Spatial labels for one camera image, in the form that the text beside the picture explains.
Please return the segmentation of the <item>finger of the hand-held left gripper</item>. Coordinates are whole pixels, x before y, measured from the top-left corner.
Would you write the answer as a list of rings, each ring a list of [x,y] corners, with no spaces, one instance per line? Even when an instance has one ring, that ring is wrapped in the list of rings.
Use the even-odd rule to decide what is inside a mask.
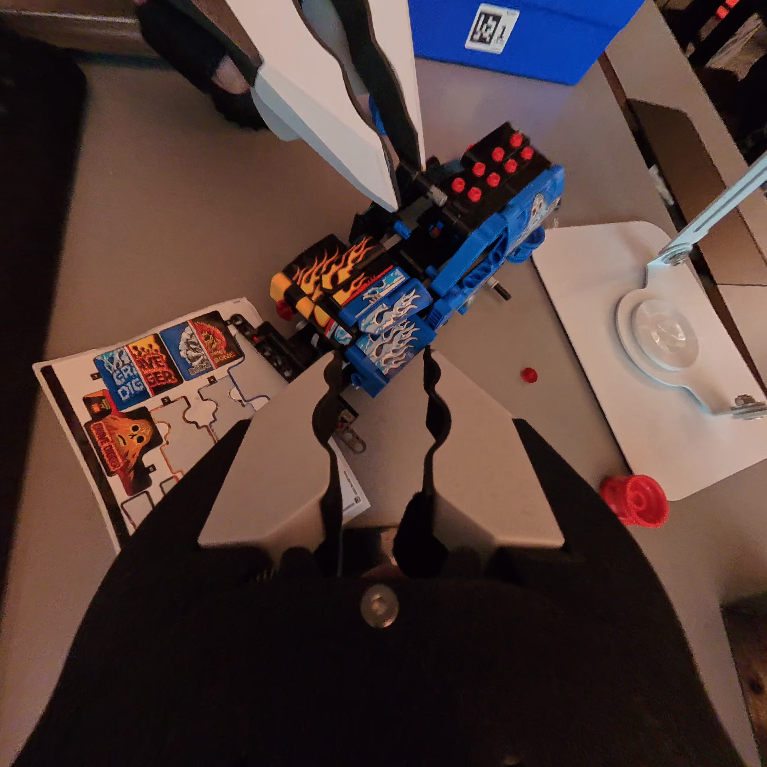
[[[298,2],[235,1],[227,5],[256,47],[253,86],[277,135],[293,132],[360,192],[389,212],[399,194],[391,156],[354,97],[332,50],[307,24]]]
[[[427,157],[408,2],[333,1],[332,7],[348,50],[339,61],[350,124],[372,139],[384,163],[396,159],[401,174],[422,174]],[[383,130],[362,107],[350,71],[372,98]]]

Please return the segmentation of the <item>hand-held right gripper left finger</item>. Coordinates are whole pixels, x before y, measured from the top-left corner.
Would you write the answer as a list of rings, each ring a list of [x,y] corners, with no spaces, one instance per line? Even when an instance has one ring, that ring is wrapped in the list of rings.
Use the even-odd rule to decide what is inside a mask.
[[[290,548],[342,570],[342,498],[331,436],[343,383],[339,352],[325,354],[251,419],[208,520],[204,547],[254,544],[275,564]]]

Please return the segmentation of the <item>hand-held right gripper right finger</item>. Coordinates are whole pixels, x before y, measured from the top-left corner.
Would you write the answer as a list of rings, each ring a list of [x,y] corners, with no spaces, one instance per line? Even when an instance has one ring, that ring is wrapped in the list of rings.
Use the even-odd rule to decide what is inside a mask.
[[[564,536],[511,413],[431,348],[423,385],[433,443],[394,539],[400,570],[436,576],[456,550],[480,569],[506,548],[559,550]]]

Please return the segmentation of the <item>blue black toy brick truck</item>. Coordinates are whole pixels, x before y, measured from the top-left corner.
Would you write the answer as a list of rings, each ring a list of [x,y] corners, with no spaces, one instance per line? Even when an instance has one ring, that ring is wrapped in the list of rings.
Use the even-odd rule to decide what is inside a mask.
[[[286,382],[334,351],[344,384],[376,397],[482,288],[510,299],[496,274],[542,244],[564,191],[564,168],[507,121],[460,158],[431,157],[397,177],[398,210],[371,203],[354,216],[350,243],[328,235],[272,277],[278,314],[299,321],[291,337],[229,319]]]

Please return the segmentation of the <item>person's left hand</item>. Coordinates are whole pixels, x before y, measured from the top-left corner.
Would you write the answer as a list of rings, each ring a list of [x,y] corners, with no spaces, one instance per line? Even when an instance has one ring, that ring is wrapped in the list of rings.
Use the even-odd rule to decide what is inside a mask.
[[[250,91],[250,85],[239,71],[235,62],[225,55],[219,62],[212,77],[213,84],[221,91],[242,95]]]

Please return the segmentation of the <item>sticker sheet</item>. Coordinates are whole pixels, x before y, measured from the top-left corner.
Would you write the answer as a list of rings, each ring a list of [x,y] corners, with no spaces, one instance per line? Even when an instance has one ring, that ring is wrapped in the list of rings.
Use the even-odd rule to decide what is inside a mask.
[[[244,298],[214,304],[111,344],[33,369],[101,509],[116,552],[176,488],[204,488],[203,460],[289,384],[229,324],[257,327]],[[342,525],[370,504],[338,457]]]

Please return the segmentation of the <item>red wheel rim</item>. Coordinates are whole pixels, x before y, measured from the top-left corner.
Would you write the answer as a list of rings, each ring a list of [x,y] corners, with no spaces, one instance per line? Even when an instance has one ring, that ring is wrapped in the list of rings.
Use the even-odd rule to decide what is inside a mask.
[[[660,484],[648,475],[614,475],[599,487],[600,497],[624,525],[662,527],[670,504]]]

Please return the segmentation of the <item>blue storage bin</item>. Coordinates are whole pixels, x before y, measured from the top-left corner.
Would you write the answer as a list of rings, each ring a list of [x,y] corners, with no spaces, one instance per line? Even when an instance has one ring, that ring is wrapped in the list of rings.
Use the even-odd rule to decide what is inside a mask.
[[[575,85],[642,1],[409,1],[418,58]]]

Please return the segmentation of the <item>white book stand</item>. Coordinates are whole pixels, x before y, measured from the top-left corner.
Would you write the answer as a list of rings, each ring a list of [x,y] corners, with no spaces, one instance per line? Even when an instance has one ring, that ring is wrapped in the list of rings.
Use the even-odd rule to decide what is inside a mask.
[[[690,264],[764,181],[762,155],[673,239],[641,221],[564,227],[533,254],[629,468],[671,501],[765,460],[762,384]]]

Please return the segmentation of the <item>brick set box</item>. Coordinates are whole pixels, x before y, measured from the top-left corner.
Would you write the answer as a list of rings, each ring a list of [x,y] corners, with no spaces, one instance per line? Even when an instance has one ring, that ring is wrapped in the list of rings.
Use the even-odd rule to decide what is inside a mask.
[[[766,593],[752,595],[722,608],[762,765],[766,765]]]

